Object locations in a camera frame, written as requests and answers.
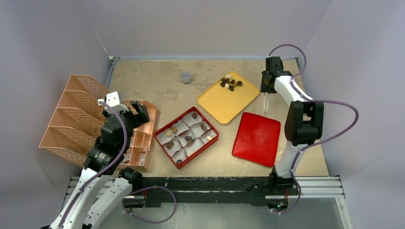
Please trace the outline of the metal serving tongs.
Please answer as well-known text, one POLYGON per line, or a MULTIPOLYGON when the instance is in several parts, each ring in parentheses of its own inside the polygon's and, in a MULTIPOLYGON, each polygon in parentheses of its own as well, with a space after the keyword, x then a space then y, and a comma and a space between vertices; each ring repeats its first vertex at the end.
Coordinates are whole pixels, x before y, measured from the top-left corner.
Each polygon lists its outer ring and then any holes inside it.
POLYGON ((269 94, 268 93, 264 93, 264 115, 267 114, 268 112, 268 100, 269 100, 269 94))

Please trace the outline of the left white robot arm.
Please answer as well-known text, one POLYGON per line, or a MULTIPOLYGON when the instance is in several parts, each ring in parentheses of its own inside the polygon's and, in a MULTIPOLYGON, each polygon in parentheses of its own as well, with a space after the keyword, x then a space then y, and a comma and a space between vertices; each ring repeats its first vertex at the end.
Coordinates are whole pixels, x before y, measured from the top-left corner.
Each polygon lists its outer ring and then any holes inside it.
POLYGON ((102 186, 113 175, 129 149, 133 130, 150 122, 145 105, 131 101, 135 113, 116 96, 100 99, 105 117, 100 135, 87 153, 79 182, 59 216, 48 229, 81 229, 102 186))

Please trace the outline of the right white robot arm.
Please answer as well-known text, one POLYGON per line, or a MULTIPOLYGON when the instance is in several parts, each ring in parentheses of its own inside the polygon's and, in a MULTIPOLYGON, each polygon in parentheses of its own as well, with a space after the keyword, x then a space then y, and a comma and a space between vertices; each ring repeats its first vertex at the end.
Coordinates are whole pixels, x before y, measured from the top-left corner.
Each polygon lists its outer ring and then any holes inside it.
POLYGON ((264 94, 264 113, 268 111, 271 94, 280 94, 288 105, 284 126, 287 143, 268 181, 269 190, 280 194, 287 188, 298 187, 294 174, 305 147, 314 144, 322 135, 324 104, 313 102, 295 83, 291 72, 284 70, 281 58, 275 56, 266 58, 260 92, 264 94))

